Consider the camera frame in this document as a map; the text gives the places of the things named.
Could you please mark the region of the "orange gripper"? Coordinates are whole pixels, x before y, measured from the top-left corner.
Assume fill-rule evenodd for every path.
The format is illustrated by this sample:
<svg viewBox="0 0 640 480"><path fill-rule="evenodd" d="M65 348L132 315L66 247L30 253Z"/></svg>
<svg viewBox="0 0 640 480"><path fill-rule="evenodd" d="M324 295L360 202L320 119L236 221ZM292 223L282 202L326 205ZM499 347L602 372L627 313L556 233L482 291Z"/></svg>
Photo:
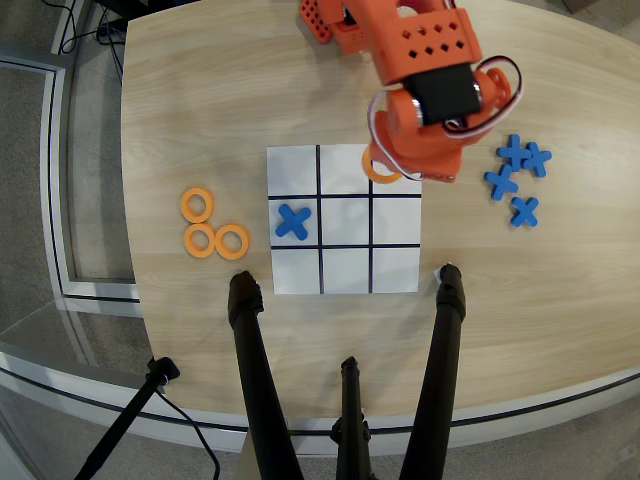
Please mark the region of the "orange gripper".
<svg viewBox="0 0 640 480"><path fill-rule="evenodd" d="M382 164L390 173L369 168L372 180L430 180L454 183L469 138L448 136L441 125L422 127L409 115L415 101L404 90L380 91L369 103L369 162Z"/></svg>

